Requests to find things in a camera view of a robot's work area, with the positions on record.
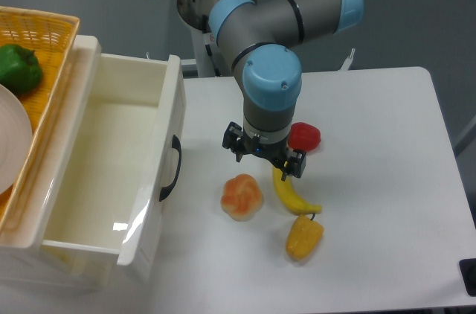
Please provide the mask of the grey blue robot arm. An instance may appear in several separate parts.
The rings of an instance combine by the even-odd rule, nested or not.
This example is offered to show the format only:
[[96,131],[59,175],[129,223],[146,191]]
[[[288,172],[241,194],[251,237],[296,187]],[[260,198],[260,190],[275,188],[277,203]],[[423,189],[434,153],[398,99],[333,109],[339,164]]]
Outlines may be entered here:
[[213,36],[243,96],[243,122],[228,125],[223,147],[301,177],[306,153],[288,145],[302,86],[292,48],[358,24],[364,0],[195,0],[190,10],[188,24]]

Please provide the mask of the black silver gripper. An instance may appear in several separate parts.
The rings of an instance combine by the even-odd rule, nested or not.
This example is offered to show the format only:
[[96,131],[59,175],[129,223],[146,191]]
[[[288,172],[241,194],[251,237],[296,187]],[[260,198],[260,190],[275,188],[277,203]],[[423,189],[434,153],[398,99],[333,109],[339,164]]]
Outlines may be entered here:
[[222,147],[230,150],[237,162],[241,162],[246,155],[271,162],[280,171],[281,181],[289,176],[300,179],[306,166],[306,151],[288,148],[291,125],[289,123],[282,129],[268,132],[253,127],[247,121],[243,127],[232,121],[224,132]]

